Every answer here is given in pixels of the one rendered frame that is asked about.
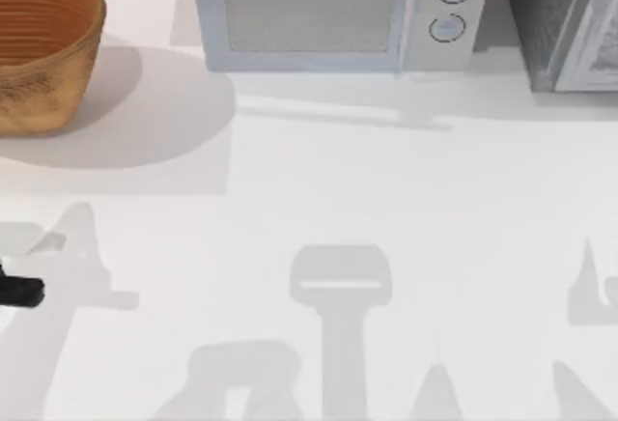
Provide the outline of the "microwave oven door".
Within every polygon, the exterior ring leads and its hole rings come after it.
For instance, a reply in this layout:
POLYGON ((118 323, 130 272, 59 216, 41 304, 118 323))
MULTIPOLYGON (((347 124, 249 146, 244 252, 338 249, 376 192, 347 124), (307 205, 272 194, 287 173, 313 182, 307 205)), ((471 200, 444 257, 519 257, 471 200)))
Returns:
POLYGON ((406 0, 196 0, 211 70, 397 71, 406 0))

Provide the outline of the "pale microwave oven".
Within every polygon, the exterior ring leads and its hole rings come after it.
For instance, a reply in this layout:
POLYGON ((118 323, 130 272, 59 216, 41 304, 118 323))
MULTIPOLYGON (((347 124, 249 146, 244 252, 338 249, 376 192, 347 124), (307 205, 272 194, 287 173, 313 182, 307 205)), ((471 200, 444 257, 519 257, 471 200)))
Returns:
POLYGON ((416 71, 453 71, 467 65, 486 0, 466 0, 457 5, 440 0, 415 0, 407 49, 406 69, 416 71), (436 18, 457 14, 466 22, 466 31, 455 42, 440 43, 432 39, 429 26, 436 18))

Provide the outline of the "grey cabinet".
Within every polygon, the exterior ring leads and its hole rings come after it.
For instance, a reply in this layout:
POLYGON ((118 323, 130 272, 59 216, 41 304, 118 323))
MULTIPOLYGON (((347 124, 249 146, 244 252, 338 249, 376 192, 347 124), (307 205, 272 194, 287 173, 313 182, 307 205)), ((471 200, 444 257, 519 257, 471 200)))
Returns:
POLYGON ((618 93, 618 0, 509 0, 535 92, 618 93))

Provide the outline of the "brown woven basket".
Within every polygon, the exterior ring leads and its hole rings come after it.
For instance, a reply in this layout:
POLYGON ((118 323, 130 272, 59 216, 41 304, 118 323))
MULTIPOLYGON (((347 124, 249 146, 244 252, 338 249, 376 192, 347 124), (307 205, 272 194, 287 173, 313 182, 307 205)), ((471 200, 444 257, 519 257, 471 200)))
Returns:
POLYGON ((0 0, 0 137, 46 135, 73 120, 105 18, 105 0, 0 0))

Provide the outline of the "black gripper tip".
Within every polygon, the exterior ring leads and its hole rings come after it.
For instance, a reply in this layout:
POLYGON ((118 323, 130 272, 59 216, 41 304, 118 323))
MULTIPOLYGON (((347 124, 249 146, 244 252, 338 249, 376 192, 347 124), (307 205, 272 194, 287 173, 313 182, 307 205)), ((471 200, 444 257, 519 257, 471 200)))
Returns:
POLYGON ((35 308, 45 296, 41 278, 7 274, 0 261, 0 306, 35 308))

